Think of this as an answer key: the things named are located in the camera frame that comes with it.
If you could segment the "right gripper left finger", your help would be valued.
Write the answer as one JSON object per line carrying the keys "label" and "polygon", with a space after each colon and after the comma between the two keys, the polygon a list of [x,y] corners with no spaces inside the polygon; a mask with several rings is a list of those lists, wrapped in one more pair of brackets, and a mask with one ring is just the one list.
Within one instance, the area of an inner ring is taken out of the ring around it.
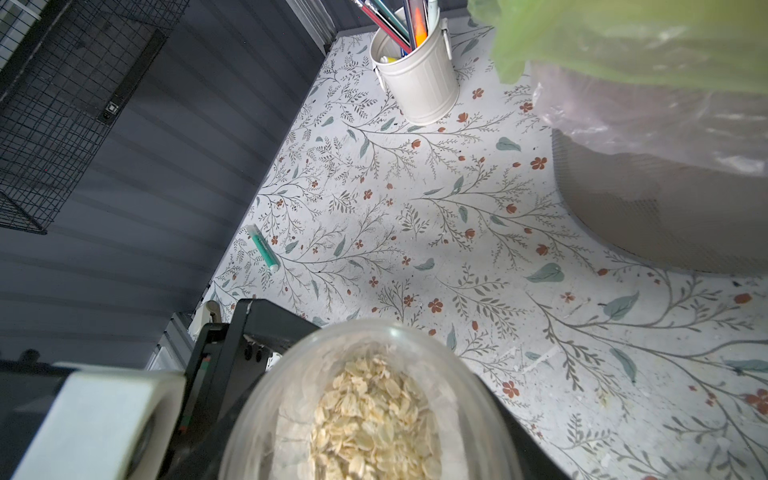
{"label": "right gripper left finger", "polygon": [[235,423],[242,412],[249,396],[262,380],[260,374],[237,399],[234,405],[219,420],[213,429],[204,437],[189,454],[162,476],[165,480],[216,480],[223,461],[224,451],[231,436]]}

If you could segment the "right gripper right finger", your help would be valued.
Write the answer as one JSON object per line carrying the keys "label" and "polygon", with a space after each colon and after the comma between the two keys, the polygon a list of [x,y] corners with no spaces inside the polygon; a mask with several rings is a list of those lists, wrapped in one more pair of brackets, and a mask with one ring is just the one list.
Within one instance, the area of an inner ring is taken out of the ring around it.
{"label": "right gripper right finger", "polygon": [[490,395],[504,419],[505,429],[512,439],[523,478],[526,480],[570,480],[570,477],[536,443],[484,381],[480,379],[479,382]]}

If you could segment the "glass oatmeal jar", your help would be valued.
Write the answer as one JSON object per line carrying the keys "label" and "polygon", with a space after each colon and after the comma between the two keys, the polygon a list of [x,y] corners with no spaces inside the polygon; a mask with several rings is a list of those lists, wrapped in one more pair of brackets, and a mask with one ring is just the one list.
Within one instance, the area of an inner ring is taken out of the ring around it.
{"label": "glass oatmeal jar", "polygon": [[308,335],[257,383],[224,450],[222,479],[519,479],[483,382],[398,322]]}

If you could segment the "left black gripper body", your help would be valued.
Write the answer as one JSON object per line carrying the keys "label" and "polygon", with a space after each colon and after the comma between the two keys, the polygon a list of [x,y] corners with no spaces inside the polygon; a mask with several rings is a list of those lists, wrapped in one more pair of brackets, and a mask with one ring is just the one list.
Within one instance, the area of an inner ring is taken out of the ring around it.
{"label": "left black gripper body", "polygon": [[319,327],[265,299],[237,302],[229,323],[208,324],[192,350],[177,432],[202,438],[283,354]]}

